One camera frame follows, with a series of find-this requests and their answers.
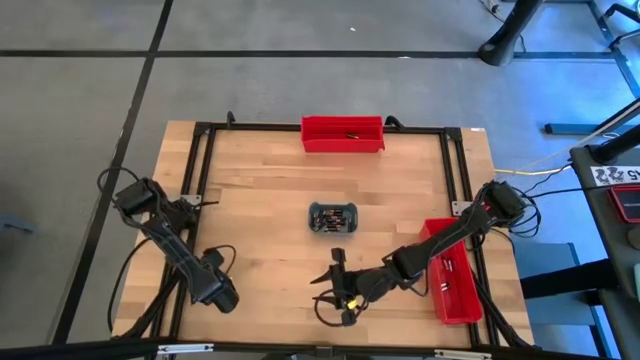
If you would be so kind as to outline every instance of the table leg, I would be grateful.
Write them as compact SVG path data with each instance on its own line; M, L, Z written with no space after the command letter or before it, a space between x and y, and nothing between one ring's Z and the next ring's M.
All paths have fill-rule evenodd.
M542 2L543 0L518 0L502 27L478 50L480 59L493 66L508 65L513 59L514 47L520 33Z
M609 259L578 265L564 270L530 276L520 280L525 299L563 294L590 289L608 289L618 286Z

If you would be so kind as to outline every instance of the gray floor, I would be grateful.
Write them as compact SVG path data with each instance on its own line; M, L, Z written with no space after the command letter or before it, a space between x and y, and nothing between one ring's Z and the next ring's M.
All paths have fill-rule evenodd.
M161 8L161 0L0 0L0 49L144 50ZM619 18L609 21L614 32L633 29ZM176 0L161 48L474 51L498 27L472 0ZM524 36L529 51L607 45L585 5L544 5ZM625 46L635 64L640 56ZM142 63L0 58L0 214L38 227L31 236L1 235L0 347L47 341L98 195L95 177L110 161ZM517 168L577 140L545 136L543 124L597 123L632 98L610 60L493 68L473 59L158 59L125 165L151 174L168 120L222 121L233 110L251 122L372 113L410 125L484 127L496 167ZM523 188L537 180L509 179ZM540 190L575 185L567 171ZM558 200L564 209L552 208ZM540 205L542 230L526 241L574 242L582 262L605 256L581 194ZM72 341L108 337L108 295L133 240L111 213ZM534 330L555 350L594 354L577 342L583 330Z

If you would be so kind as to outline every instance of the wooden table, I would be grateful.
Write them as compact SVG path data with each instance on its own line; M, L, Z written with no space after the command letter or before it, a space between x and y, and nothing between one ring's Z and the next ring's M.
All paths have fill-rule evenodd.
M194 126L185 121L167 126L153 178L169 195L179 195ZM484 130L463 129L462 134L475 193L494 176L493 164ZM377 154L307 154L297 132L218 130L204 201L220 203L203 208L195 253L199 256L204 249L222 244L237 248L230 275L240 303L230 314L221 314L214 306L185 305L179 337L210 342L468 348L466 326L441 325L431 298L409 291L390 292L350 328L327 327L314 315L311 298L330 285L309 282L332 263L331 248L346 250L349 270L380 266L382 256L418 241L425 218L450 216L438 136L385 134L385 144L386 150ZM200 154L196 169L201 161ZM455 156L452 162L461 193ZM311 232L307 212L314 201L355 203L358 230L347 237ZM511 245L489 233L484 252L495 303L520 336L532 343ZM164 263L153 245L143 247L133 258L114 334L126 331L148 306L158 291ZM321 306L323 315L337 319L330 316L331 306ZM167 334L172 309L170 300L162 334ZM479 328L486 343L484 324Z

